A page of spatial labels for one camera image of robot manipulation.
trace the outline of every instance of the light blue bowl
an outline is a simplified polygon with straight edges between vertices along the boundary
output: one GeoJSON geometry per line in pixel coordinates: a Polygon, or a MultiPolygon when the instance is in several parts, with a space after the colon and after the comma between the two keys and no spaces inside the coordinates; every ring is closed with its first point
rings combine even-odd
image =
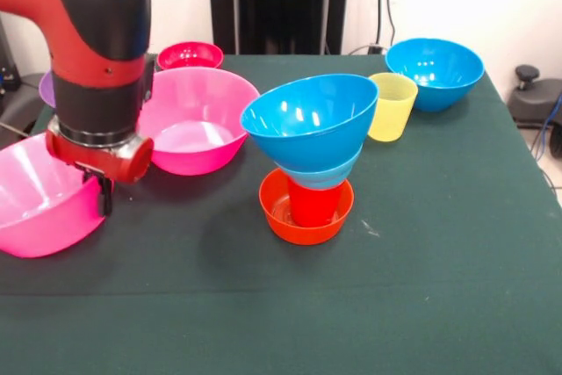
{"type": "Polygon", "coordinates": [[[341,184],[345,179],[348,178],[349,173],[353,170],[353,166],[357,159],[361,155],[361,147],[359,151],[347,162],[338,166],[334,169],[317,171],[313,173],[303,173],[298,171],[290,171],[285,169],[283,166],[279,168],[285,172],[285,174],[294,180],[297,184],[304,186],[309,189],[329,189],[334,188],[341,184]]]}
{"type": "Polygon", "coordinates": [[[440,112],[464,97],[484,75],[482,60],[470,49],[439,39],[401,41],[388,50],[386,66],[418,85],[414,108],[440,112]]]}
{"type": "Polygon", "coordinates": [[[364,76],[314,76],[266,92],[244,110],[241,124],[280,167],[319,172],[361,148],[377,98],[377,85],[364,76]]]}

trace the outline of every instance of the pink bowl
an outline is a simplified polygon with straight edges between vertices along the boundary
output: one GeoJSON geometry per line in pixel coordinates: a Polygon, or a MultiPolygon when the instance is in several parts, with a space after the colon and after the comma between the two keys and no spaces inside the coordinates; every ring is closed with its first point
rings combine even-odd
{"type": "Polygon", "coordinates": [[[225,55],[214,44],[199,41],[187,41],[166,47],[158,54],[158,66],[162,69],[202,66],[219,68],[225,55]]]}
{"type": "Polygon", "coordinates": [[[54,108],[53,72],[48,71],[39,82],[39,95],[45,103],[54,108]]]}
{"type": "Polygon", "coordinates": [[[99,185],[51,157],[43,133],[0,151],[0,249],[22,258],[51,255],[93,232],[99,185]]]}
{"type": "Polygon", "coordinates": [[[152,162],[181,176],[227,165],[248,134],[244,108],[259,97],[254,85],[221,69],[180,68],[155,74],[139,130],[155,141],[152,162]]]}

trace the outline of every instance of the white wall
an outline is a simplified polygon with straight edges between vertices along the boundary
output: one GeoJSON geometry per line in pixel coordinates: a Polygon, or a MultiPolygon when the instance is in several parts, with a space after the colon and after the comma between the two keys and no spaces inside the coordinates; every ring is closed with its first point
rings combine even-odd
{"type": "MultiPolygon", "coordinates": [[[[562,0],[391,0],[396,40],[434,36],[473,48],[502,96],[515,83],[514,68],[529,62],[543,76],[562,77],[562,0]]],[[[375,40],[377,0],[348,0],[343,52],[375,40]]],[[[39,29],[2,15],[22,74],[48,68],[39,29]]],[[[390,27],[384,21],[387,45],[390,27]]],[[[151,51],[179,40],[212,41],[209,0],[153,0],[151,51]]]]}
{"type": "MultiPolygon", "coordinates": [[[[562,0],[391,0],[391,6],[396,40],[429,36],[465,44],[482,57],[503,97],[520,63],[562,77],[562,0]]],[[[376,11],[377,0],[348,0],[344,52],[375,41],[376,11]]],[[[383,27],[387,46],[390,26],[383,21],[383,27]]]]}

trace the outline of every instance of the orange bowl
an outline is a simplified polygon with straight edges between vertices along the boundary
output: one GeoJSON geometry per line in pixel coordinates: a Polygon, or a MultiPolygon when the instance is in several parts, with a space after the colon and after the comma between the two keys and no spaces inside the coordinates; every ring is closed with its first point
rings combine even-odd
{"type": "Polygon", "coordinates": [[[351,184],[347,180],[343,183],[342,196],[332,221],[321,227],[301,227],[291,217],[288,179],[281,169],[275,169],[260,186],[260,204],[271,230],[284,241],[296,245],[311,246],[332,239],[353,207],[355,196],[351,184]]]}

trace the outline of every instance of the table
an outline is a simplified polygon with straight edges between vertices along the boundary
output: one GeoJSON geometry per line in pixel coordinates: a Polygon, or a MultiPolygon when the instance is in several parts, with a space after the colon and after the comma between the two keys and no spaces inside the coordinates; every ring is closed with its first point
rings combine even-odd
{"type": "MultiPolygon", "coordinates": [[[[384,68],[378,56],[224,63],[260,92],[384,68]]],[[[487,76],[448,111],[416,112],[400,141],[365,142],[331,242],[269,230],[257,190],[272,169],[252,141],[208,176],[151,169],[74,248],[0,255],[3,373],[562,371],[562,212],[487,76]]]]}

